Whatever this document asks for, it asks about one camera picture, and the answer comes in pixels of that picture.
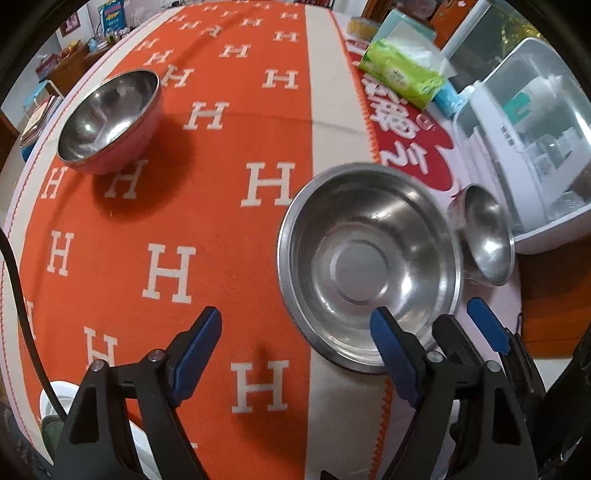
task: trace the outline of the green tissue pack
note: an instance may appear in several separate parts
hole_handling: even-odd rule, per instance
[[[369,46],[359,68],[421,110],[445,83],[440,73],[417,64],[387,39]]]

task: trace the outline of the blue package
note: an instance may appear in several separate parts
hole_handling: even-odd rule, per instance
[[[437,92],[433,102],[439,107],[445,118],[451,118],[466,103],[449,80],[446,80],[441,90]]]

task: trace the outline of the transparent lid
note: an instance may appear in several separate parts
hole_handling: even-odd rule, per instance
[[[591,201],[591,103],[545,41],[527,38],[481,83],[454,119],[473,177],[535,231]]]

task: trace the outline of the wall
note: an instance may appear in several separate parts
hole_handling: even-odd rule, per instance
[[[89,0],[86,4],[95,31],[100,24],[99,7],[106,2],[107,0]],[[172,2],[173,0],[125,0],[125,20],[129,26],[138,27]]]
[[[336,0],[333,10],[351,17],[360,17],[367,0]]]
[[[37,55],[59,53],[61,52],[60,43],[57,36],[53,34],[47,39],[43,46],[37,52]],[[27,64],[25,69],[14,82],[12,89],[2,104],[2,111],[8,117],[10,122],[18,128],[24,114],[23,104],[30,94],[37,88],[39,78],[35,68],[39,65],[39,58],[35,55]]]
[[[82,40],[86,43],[91,37],[95,36],[86,5],[78,10],[78,18],[80,19],[80,27],[69,35],[63,37],[60,30],[56,31],[57,39],[62,48],[66,48],[70,43],[77,40]]]

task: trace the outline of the metal bowl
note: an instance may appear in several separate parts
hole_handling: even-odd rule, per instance
[[[515,267],[515,244],[503,207],[488,190],[468,185],[452,201],[449,216],[462,244],[466,279],[504,285]]]
[[[84,173],[119,171],[137,160],[161,118],[161,86],[151,70],[133,70],[90,92],[66,121],[57,153]]]
[[[312,347],[342,367],[383,373],[369,333],[387,306],[423,345],[431,324],[456,310],[460,244],[447,217],[417,181],[391,168],[348,164],[327,170],[291,202],[277,245],[285,305]]]

